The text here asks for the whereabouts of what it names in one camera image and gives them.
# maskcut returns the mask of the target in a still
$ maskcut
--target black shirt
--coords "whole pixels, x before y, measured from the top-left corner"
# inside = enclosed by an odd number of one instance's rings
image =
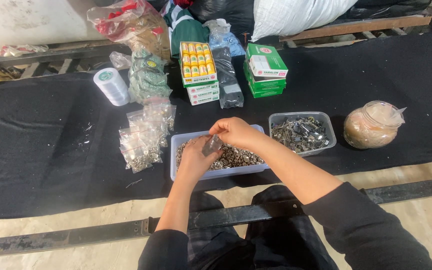
[[[323,226],[328,243],[337,252],[345,254],[345,260],[353,270],[432,270],[428,251],[401,226],[399,219],[347,182],[319,200],[304,205],[303,210]],[[181,231],[156,231],[144,247],[138,269],[218,270],[238,265],[235,261],[240,262],[237,269],[241,269],[241,264],[247,265],[251,261],[247,256],[252,252],[251,247],[229,242],[220,254],[199,258],[203,264],[188,265],[187,246],[188,237]]]

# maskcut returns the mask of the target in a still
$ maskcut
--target red logo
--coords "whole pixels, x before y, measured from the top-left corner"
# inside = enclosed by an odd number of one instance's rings
[[[270,50],[268,48],[261,48],[260,51],[264,52],[264,53],[271,53],[271,52],[273,52],[272,50]]]

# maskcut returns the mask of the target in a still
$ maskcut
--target blue fabric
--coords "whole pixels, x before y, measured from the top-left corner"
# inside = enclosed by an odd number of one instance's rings
[[[209,35],[209,47],[211,49],[218,47],[227,47],[228,44],[231,57],[245,54],[243,46],[241,46],[240,41],[233,33],[229,32],[225,34],[222,41],[213,38],[212,35]]]

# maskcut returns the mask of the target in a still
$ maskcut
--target black sleeve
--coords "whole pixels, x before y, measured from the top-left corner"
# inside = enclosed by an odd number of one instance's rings
[[[353,270],[432,270],[428,251],[399,219],[347,182],[303,210]]]
[[[188,269],[188,236],[179,230],[155,231],[142,250],[138,269]]]

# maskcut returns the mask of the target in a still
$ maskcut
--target hand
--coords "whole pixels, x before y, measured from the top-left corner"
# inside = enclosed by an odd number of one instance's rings
[[[211,139],[211,136],[200,136],[191,139],[184,147],[181,163],[176,173],[176,181],[194,184],[206,173],[209,166],[213,164],[223,153],[218,150],[209,156],[203,155],[203,146]]]
[[[255,144],[267,137],[238,117],[218,120],[209,130],[209,134],[218,134],[223,142],[251,152],[254,152]]]

